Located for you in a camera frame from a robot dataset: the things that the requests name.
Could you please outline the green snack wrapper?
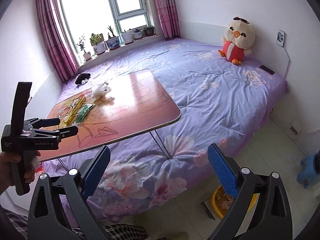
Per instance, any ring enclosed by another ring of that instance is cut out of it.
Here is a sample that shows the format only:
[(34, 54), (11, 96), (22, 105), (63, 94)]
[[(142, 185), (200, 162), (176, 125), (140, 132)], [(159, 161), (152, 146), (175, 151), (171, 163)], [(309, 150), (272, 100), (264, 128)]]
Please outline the green snack wrapper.
[(81, 122), (84, 121), (86, 118), (87, 114), (90, 112), (90, 110), (95, 106), (94, 103), (89, 103), (86, 104), (84, 107), (82, 107), (81, 111), (76, 115), (76, 119), (74, 123), (76, 125), (80, 124)]

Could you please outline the gold long box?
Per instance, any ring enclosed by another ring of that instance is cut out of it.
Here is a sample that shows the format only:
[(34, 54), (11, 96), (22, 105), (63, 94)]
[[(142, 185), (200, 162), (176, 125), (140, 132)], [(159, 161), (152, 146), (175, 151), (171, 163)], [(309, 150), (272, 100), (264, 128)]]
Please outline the gold long box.
[(77, 100), (74, 107), (70, 111), (68, 118), (64, 121), (66, 126), (71, 126), (72, 122), (75, 120), (75, 117), (79, 108), (85, 103), (85, 101), (86, 101), (85, 96), (82, 96)]

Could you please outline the clear plastic bag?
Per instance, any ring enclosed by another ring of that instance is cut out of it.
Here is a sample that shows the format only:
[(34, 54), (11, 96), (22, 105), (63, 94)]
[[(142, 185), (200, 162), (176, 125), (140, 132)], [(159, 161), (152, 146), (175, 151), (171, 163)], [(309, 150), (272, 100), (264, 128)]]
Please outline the clear plastic bag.
[(98, 100), (111, 91), (108, 82), (103, 82), (92, 87), (92, 98)]

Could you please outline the yellow trash bin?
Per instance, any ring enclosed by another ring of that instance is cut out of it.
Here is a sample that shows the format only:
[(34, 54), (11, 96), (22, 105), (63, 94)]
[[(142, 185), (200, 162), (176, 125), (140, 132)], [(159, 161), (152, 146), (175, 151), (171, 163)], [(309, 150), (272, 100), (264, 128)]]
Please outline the yellow trash bin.
[(234, 198), (225, 193), (224, 188), (220, 185), (213, 193), (210, 199), (210, 205), (219, 219), (223, 219), (228, 210), (231, 208)]

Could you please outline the orange cartoon folding table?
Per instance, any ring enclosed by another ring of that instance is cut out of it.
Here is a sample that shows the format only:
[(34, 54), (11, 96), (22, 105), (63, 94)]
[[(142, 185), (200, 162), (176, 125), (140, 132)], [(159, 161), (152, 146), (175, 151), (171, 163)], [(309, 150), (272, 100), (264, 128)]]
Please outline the orange cartoon folding table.
[(109, 82), (113, 100), (94, 100), (87, 89), (57, 103), (49, 118), (59, 118), (60, 126), (81, 97), (95, 106), (78, 125), (76, 136), (63, 139), (56, 151), (42, 151), (40, 161), (48, 161), (109, 145), (164, 126), (181, 117), (181, 111), (149, 69), (115, 77)]

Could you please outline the black white plush toy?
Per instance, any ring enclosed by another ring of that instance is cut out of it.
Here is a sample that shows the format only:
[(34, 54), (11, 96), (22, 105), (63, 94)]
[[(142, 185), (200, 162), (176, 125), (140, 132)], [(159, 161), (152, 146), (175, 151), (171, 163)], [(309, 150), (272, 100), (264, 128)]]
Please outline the black white plush toy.
[(88, 83), (89, 78), (91, 77), (91, 75), (89, 73), (81, 73), (75, 81), (75, 84), (77, 86), (79, 85), (84, 85), (86, 83)]

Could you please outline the purple floral bed quilt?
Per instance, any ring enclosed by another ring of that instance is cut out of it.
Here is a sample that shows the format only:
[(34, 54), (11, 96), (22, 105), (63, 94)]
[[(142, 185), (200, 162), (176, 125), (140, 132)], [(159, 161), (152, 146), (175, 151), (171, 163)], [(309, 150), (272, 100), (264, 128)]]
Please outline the purple floral bed quilt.
[(157, 131), (163, 150), (149, 133), (110, 145), (111, 161), (87, 201), (98, 219), (117, 223), (195, 187), (214, 173), (208, 146), (217, 144), (224, 155), (237, 156), (287, 92), (286, 80), (263, 71), (258, 60), (246, 58), (235, 66), (215, 46), (177, 38), (131, 49), (91, 68), (88, 83), (69, 81), (59, 102), (143, 69), (157, 77), (181, 117)]

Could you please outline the left pink curtain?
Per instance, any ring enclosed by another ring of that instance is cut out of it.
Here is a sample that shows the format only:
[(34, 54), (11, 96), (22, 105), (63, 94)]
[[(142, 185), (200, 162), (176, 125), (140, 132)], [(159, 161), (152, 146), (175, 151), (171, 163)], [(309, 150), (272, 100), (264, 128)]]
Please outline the left pink curtain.
[(78, 65), (62, 31), (54, 0), (35, 0), (37, 16), (53, 66), (63, 83), (76, 76)]

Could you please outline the pink curtain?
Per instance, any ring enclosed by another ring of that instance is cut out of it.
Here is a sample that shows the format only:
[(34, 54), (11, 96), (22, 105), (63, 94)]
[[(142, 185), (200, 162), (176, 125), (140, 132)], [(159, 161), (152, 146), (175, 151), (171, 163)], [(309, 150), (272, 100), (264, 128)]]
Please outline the pink curtain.
[(53, 66), (63, 83), (76, 76), (78, 65), (62, 31), (54, 0), (35, 0), (37, 16)]
[(161, 29), (166, 40), (180, 37), (175, 0), (155, 0)]

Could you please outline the small plant white pot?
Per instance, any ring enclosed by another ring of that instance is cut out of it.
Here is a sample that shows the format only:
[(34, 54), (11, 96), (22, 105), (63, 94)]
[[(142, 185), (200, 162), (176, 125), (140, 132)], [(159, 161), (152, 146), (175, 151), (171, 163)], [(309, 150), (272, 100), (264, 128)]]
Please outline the small plant white pot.
[(82, 35), (79, 38), (79, 41), (77, 43), (77, 46), (80, 48), (80, 50), (83, 52), (83, 57), (85, 59), (85, 62), (89, 61), (92, 58), (91, 52), (87, 51), (85, 48), (85, 36)]

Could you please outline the floor power strip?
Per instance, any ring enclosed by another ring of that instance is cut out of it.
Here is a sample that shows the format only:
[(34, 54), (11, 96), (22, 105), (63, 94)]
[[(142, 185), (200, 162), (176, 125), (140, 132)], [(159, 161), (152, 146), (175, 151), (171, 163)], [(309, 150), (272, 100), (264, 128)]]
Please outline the floor power strip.
[(294, 121), (290, 127), (291, 131), (295, 133), (295, 135), (299, 134), (302, 131), (302, 126), (298, 121)]

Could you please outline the leafy plant white pot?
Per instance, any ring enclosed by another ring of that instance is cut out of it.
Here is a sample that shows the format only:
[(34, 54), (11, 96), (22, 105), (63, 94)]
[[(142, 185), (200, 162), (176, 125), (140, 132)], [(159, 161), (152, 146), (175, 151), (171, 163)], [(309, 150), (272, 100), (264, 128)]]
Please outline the leafy plant white pot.
[(101, 55), (106, 51), (103, 34), (91, 34), (90, 43), (95, 55)]

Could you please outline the blue plastic stool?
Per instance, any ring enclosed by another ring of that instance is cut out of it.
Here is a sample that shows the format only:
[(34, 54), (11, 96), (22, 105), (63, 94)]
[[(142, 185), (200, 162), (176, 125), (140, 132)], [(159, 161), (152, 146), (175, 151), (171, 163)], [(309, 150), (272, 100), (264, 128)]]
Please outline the blue plastic stool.
[(304, 170), (297, 176), (297, 182), (307, 189), (319, 177), (319, 152), (300, 161)]

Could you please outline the blue white porcelain planter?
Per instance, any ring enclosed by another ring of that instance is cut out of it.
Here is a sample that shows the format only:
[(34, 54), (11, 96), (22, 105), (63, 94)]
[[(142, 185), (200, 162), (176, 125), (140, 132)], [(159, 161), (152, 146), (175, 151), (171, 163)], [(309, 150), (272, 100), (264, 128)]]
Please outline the blue white porcelain planter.
[(108, 26), (108, 40), (106, 41), (107, 47), (109, 50), (115, 50), (118, 49), (120, 47), (120, 40), (119, 40), (119, 36), (116, 36), (114, 34), (113, 28), (109, 25)]

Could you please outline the black remote control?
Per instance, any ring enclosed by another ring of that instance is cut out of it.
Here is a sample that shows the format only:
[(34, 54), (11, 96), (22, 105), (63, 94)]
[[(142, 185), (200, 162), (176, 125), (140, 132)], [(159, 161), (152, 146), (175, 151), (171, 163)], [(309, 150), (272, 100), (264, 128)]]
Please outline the black remote control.
[(270, 74), (270, 75), (274, 75), (274, 71), (271, 70), (270, 68), (264, 66), (264, 65), (261, 65), (261, 66), (260, 66), (260, 69), (263, 70), (263, 71), (265, 71), (265, 72), (267, 72), (267, 73)]

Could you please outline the white flower pot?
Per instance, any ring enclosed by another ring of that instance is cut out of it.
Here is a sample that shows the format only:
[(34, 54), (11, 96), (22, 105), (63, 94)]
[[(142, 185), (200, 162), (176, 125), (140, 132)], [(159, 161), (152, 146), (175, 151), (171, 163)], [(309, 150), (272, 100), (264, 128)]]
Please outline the white flower pot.
[(131, 44), (133, 42), (132, 31), (131, 30), (123, 31), (121, 33), (121, 38), (125, 45)]

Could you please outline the small patterned flower pot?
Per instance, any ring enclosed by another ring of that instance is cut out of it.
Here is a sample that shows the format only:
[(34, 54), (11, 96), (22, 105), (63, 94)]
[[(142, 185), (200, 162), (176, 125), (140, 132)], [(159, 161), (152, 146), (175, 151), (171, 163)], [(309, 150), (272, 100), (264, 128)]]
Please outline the small patterned flower pot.
[(142, 30), (140, 30), (140, 29), (135, 29), (135, 30), (132, 32), (132, 36), (133, 36), (133, 39), (134, 39), (134, 40), (140, 40), (141, 38), (143, 38)]

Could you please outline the white headboard panel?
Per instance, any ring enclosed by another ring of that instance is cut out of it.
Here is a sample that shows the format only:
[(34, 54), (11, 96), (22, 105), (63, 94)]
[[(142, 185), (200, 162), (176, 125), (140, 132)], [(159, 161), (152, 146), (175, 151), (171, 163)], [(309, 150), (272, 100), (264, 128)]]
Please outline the white headboard panel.
[(182, 38), (217, 46), (220, 55), (234, 64), (242, 62), (242, 56), (237, 53), (243, 53), (245, 57), (253, 55), (265, 67), (287, 76), (289, 56), (285, 49), (257, 38), (244, 19), (234, 18), (227, 27), (180, 21), (179, 28)]

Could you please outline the chick plush toy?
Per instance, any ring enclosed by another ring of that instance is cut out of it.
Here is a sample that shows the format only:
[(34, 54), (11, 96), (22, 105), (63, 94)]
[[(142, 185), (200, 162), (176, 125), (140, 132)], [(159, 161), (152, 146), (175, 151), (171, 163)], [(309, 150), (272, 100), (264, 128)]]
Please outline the chick plush toy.
[(225, 30), (222, 42), (223, 46), (217, 51), (218, 54), (239, 66), (245, 55), (251, 53), (251, 46), (255, 42), (254, 29), (246, 19), (235, 17)]

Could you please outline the green framed window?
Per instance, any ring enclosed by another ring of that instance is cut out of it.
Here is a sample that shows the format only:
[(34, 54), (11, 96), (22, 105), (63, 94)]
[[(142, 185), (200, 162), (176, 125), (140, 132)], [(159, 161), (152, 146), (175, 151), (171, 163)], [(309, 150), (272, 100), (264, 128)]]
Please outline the green framed window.
[(77, 46), (85, 36), (85, 48), (94, 55), (91, 34), (103, 34), (108, 39), (108, 26), (121, 37), (123, 31), (153, 26), (148, 0), (57, 0), (68, 42), (79, 64), (85, 59)]

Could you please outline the dark flower pot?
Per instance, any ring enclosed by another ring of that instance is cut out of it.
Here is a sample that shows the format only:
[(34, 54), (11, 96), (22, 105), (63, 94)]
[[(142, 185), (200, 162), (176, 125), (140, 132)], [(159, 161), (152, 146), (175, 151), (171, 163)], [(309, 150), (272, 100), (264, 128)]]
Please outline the dark flower pot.
[(144, 27), (143, 32), (144, 32), (145, 37), (150, 37), (150, 36), (155, 35), (155, 28), (154, 28), (154, 26)]

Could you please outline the right pink curtain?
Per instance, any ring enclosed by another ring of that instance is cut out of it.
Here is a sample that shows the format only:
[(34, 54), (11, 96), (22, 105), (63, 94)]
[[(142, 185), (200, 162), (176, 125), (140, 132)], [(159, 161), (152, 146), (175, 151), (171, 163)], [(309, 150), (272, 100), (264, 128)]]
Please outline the right pink curtain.
[(166, 40), (180, 37), (175, 0), (155, 0), (161, 29)]

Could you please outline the wall power socket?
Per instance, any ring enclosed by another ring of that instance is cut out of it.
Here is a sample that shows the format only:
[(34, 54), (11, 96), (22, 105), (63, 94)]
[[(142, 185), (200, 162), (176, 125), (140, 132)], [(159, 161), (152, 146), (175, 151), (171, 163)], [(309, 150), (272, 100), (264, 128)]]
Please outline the wall power socket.
[(285, 41), (285, 32), (282, 30), (278, 30), (277, 33), (277, 45), (280, 47), (284, 46), (284, 41)]

